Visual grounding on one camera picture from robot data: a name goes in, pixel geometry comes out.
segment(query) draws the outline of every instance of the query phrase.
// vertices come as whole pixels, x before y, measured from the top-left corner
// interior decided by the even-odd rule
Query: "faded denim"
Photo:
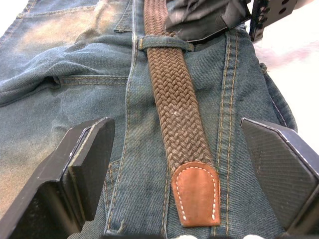
[[[69,128],[110,117],[116,135],[96,218],[71,238],[274,238],[283,229],[254,175],[240,120],[297,127],[248,34],[234,29],[185,52],[219,170],[222,225],[183,228],[139,50],[143,7],[143,0],[31,0],[0,39],[0,217]]]

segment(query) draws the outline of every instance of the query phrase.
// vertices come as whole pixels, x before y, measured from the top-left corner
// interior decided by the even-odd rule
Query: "white surface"
[[[2,1],[0,35],[24,9],[27,0]],[[265,28],[255,44],[260,62],[272,77],[296,118],[299,135],[319,153],[318,68],[319,1],[295,10],[290,16]]]

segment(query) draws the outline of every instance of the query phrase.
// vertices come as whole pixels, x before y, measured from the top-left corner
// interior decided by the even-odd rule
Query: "brown leather tab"
[[[181,224],[185,227],[220,225],[220,189],[216,170],[190,162],[174,172],[171,186]]]

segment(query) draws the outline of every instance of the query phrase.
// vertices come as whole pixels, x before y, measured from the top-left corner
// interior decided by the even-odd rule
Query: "belt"
[[[165,31],[166,18],[166,0],[145,0],[147,36],[173,38],[173,32]],[[147,56],[180,222],[186,227],[219,225],[219,177],[183,51],[149,47]]]

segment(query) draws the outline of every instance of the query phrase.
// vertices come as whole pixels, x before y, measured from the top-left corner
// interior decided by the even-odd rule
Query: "white stitching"
[[[181,174],[182,172],[186,171],[186,170],[189,169],[189,168],[202,169],[202,170],[204,170],[205,172],[207,172],[207,173],[210,175],[210,177],[212,178],[213,183],[214,183],[214,203],[213,203],[213,212],[212,212],[211,217],[213,218],[213,220],[215,220],[215,207],[216,207],[216,183],[215,183],[215,179],[214,179],[213,175],[212,175],[210,172],[208,172],[206,169],[200,168],[200,167],[188,167],[188,168],[185,168],[184,170],[182,170],[182,171],[178,174],[178,176],[177,176],[177,178],[176,178],[177,194],[178,194],[178,198],[179,198],[179,203],[180,203],[181,212],[182,212],[182,214],[183,214],[183,219],[186,221],[186,215],[185,215],[184,207],[183,207],[183,205],[182,205],[181,198],[180,198],[180,194],[179,194],[179,190],[178,190],[178,178],[179,178],[179,176],[180,176],[180,174]]]
[[[283,117],[283,115],[280,113],[280,111],[279,111],[279,109],[278,109],[277,105],[275,104],[275,102],[274,102],[273,98],[271,98],[271,97],[270,97],[270,99],[271,99],[271,101],[273,102],[273,104],[274,104],[274,106],[275,106],[276,110],[277,110],[277,111],[278,111],[278,113],[280,114],[281,119],[284,121],[285,126],[286,126],[286,127],[288,127],[288,126],[287,126],[287,123],[286,123],[286,121],[285,121],[285,119],[284,119],[284,117]]]

